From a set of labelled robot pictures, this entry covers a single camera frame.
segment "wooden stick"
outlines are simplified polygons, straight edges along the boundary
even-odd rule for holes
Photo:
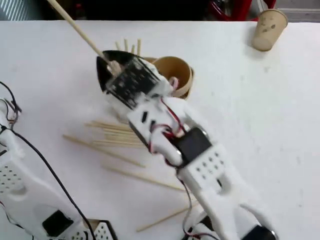
[[[134,44],[133,44],[132,47],[131,47],[131,53],[132,53],[132,54],[135,54],[135,47],[136,47],[136,46],[135,46]]]
[[[125,133],[118,133],[118,132],[107,132],[104,134],[106,138],[108,137],[120,137],[120,138],[126,138],[126,139],[136,139],[137,136],[134,134],[125,134]]]
[[[57,10],[57,12],[76,30],[76,32],[85,40],[89,46],[98,54],[105,62],[110,66],[111,69],[111,62],[106,58],[106,56],[100,51],[96,45],[89,39],[89,37],[79,28],[79,26],[75,23],[75,21],[69,16],[69,14],[57,3],[56,0],[47,0],[52,7]]]
[[[127,134],[127,135],[136,135],[133,131],[117,130],[117,129],[104,128],[104,127],[102,127],[102,129],[103,129],[105,132],[119,133],[119,134]]]
[[[128,40],[124,39],[124,50],[128,52]]]
[[[137,137],[126,137],[126,136],[122,136],[122,135],[106,135],[105,140],[122,141],[122,142],[141,144],[140,139]]]
[[[141,51],[141,39],[138,39],[138,46],[137,46],[137,55],[140,56]]]
[[[198,205],[198,204],[199,204],[199,202],[194,202],[194,203],[192,204],[192,207],[195,207],[195,206]],[[182,209],[180,209],[180,210],[177,210],[177,211],[175,211],[174,213],[170,214],[169,216],[166,216],[166,217],[164,217],[164,218],[161,218],[160,220],[158,220],[158,221],[156,221],[156,222],[154,222],[154,223],[151,223],[151,224],[148,224],[148,225],[145,225],[145,226],[142,226],[142,227],[137,228],[136,231],[137,231],[137,233],[142,232],[142,231],[144,231],[144,230],[146,230],[146,229],[148,229],[148,228],[151,228],[151,227],[153,227],[153,226],[155,226],[155,225],[157,225],[157,224],[159,224],[159,223],[162,223],[162,222],[164,222],[164,221],[166,221],[166,220],[168,220],[168,219],[170,219],[170,218],[173,218],[174,216],[177,216],[177,215],[179,215],[179,214],[187,211],[188,209],[189,209],[189,206],[187,206],[187,207],[185,207],[185,208],[182,208]]]
[[[142,146],[141,142],[134,142],[134,141],[121,141],[121,140],[112,140],[112,139],[106,139],[106,140],[94,140],[93,143],[109,143],[109,144],[127,144],[127,145],[140,145]]]
[[[92,121],[93,124],[97,124],[97,125],[103,125],[106,127],[114,127],[117,129],[124,129],[124,130],[128,130],[128,131],[132,131],[131,128],[128,125],[125,124],[114,124],[114,123],[106,123],[106,122],[102,122],[102,121]]]
[[[131,135],[131,136],[136,135],[132,130],[124,130],[124,129],[116,129],[116,128],[113,129],[113,128],[107,128],[106,126],[95,125],[90,123],[86,123],[84,125],[86,127],[91,127],[91,128],[100,128],[100,129],[103,129],[105,132],[118,133],[118,134]]]
[[[181,187],[178,187],[178,186],[174,186],[174,185],[170,185],[170,184],[167,184],[167,183],[164,183],[164,182],[160,182],[160,181],[157,181],[155,179],[152,179],[152,178],[149,178],[149,177],[146,177],[146,176],[140,176],[140,175],[138,175],[136,173],[127,172],[127,171],[124,171],[124,170],[113,168],[113,167],[107,166],[106,164],[102,164],[102,166],[107,170],[110,170],[110,171],[118,173],[118,174],[122,174],[122,175],[127,176],[127,177],[132,177],[132,178],[139,179],[139,180],[151,183],[151,184],[155,184],[155,185],[163,186],[163,187],[166,187],[166,188],[171,188],[171,189],[174,189],[174,190],[185,192],[184,188],[181,188]]]
[[[143,149],[144,145],[128,145],[128,144],[122,144],[122,143],[107,143],[107,142],[101,142],[101,143],[92,143],[94,146],[100,146],[105,148],[132,148],[132,149]]]
[[[121,47],[117,41],[115,42],[115,47],[118,51],[121,51]]]
[[[74,143],[77,143],[77,144],[81,144],[81,145],[86,146],[86,147],[88,147],[88,148],[91,148],[91,149],[94,149],[94,150],[96,150],[96,151],[99,151],[99,152],[102,152],[102,153],[104,153],[104,154],[107,154],[107,155],[109,155],[109,156],[111,156],[111,157],[118,158],[118,159],[120,159],[120,160],[122,160],[122,161],[125,161],[125,162],[127,162],[127,163],[130,163],[130,164],[133,164],[133,165],[142,167],[142,168],[145,168],[145,167],[146,167],[145,165],[142,165],[141,163],[139,163],[139,162],[137,162],[137,161],[134,161],[134,160],[131,160],[131,159],[126,158],[126,157],[124,157],[124,156],[121,156],[121,155],[119,155],[119,154],[117,154],[117,153],[115,153],[115,152],[107,151],[107,150],[105,150],[105,149],[101,149],[101,148],[99,148],[99,147],[97,147],[97,146],[94,146],[94,145],[92,145],[92,144],[90,144],[90,143],[84,142],[84,141],[82,141],[82,140],[80,140],[80,139],[77,139],[77,138],[75,138],[75,137],[68,136],[68,135],[64,135],[64,134],[63,134],[62,136],[63,136],[65,139],[67,139],[67,140],[69,140],[69,141],[71,141],[71,142],[74,142]]]

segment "brown paper cup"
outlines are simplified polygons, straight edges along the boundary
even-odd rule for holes
[[[164,56],[158,58],[152,64],[166,79],[171,77],[179,79],[178,88],[172,94],[174,97],[179,98],[189,91],[193,74],[190,66],[184,60],[176,56]]]
[[[263,11],[255,28],[252,46],[259,51],[269,51],[287,25],[288,19],[281,11]]]

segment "cup rim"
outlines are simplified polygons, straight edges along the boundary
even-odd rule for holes
[[[186,83],[184,86],[182,86],[181,88],[178,88],[176,91],[173,92],[173,96],[174,96],[174,97],[180,97],[180,96],[186,94],[186,93],[190,90],[190,88],[191,88],[192,78],[193,78],[191,67],[190,67],[190,65],[189,65],[185,60],[183,60],[182,58],[177,57],[177,56],[162,56],[162,57],[157,58],[154,62],[152,62],[152,64],[154,65],[155,62],[157,62],[157,61],[159,61],[159,60],[166,59],[166,58],[174,58],[174,59],[177,59],[177,60],[183,62],[186,66],[188,66],[189,79],[188,79],[187,83]]]
[[[267,9],[267,10],[264,10],[263,12],[260,13],[259,17],[260,17],[263,13],[269,12],[269,11],[274,11],[274,12],[277,12],[277,13],[281,14],[282,16],[284,16],[284,18],[285,18],[285,20],[286,20],[285,28],[288,26],[288,22],[289,22],[289,21],[288,21],[287,16],[286,16],[282,11],[279,11],[279,10],[277,10],[277,9]]]

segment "robotic arm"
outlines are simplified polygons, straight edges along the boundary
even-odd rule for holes
[[[99,81],[107,93],[131,109],[127,118],[132,130],[151,153],[163,155],[176,168],[178,179],[201,204],[221,240],[240,240],[235,220],[238,207],[260,223],[242,240],[278,239],[268,209],[242,179],[210,125],[185,100],[168,96],[170,84],[152,65],[133,58],[119,76]]]
[[[95,238],[116,240],[108,221],[100,222],[91,233],[84,226],[82,213],[73,200],[74,206],[66,196],[28,169],[17,142],[20,135],[10,130],[8,111],[8,102],[1,100],[0,207],[8,220],[37,240],[92,240],[92,233]]]

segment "white table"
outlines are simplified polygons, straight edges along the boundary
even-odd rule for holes
[[[195,70],[188,99],[211,123],[242,176],[277,220],[282,240],[319,238],[320,24],[290,23],[270,52],[248,44],[253,22],[79,21],[102,50],[142,38],[142,55],[177,56]],[[139,169],[62,139],[88,139],[83,126],[112,120],[96,73],[96,54],[64,21],[0,22],[0,76],[23,109],[16,131],[48,159],[88,218],[108,219],[120,240],[178,240],[184,193],[108,172],[100,161],[168,183],[173,170],[146,150],[121,150]],[[1,95],[9,97],[3,88]],[[25,163],[58,185],[26,146]],[[0,210],[0,238],[30,240]]]

